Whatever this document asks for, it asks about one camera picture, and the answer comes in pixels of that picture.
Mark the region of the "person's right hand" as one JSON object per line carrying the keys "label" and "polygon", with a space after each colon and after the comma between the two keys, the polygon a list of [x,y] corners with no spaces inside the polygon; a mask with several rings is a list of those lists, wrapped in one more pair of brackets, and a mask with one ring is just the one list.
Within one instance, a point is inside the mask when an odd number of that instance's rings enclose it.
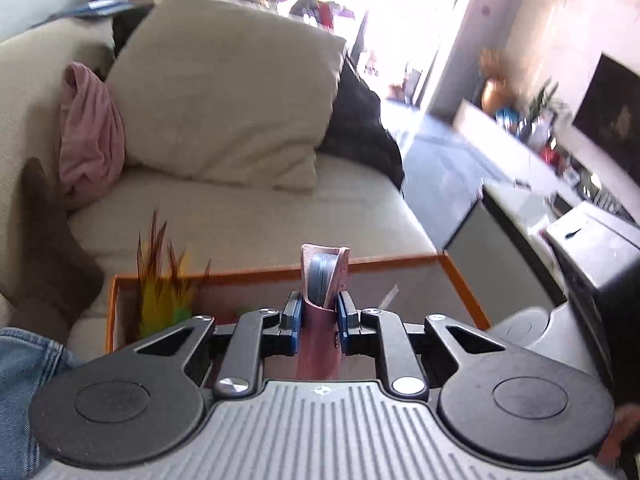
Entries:
{"label": "person's right hand", "polygon": [[598,454],[598,461],[607,467],[613,467],[620,458],[624,442],[630,439],[640,425],[640,406],[625,404],[616,408],[614,422]]}

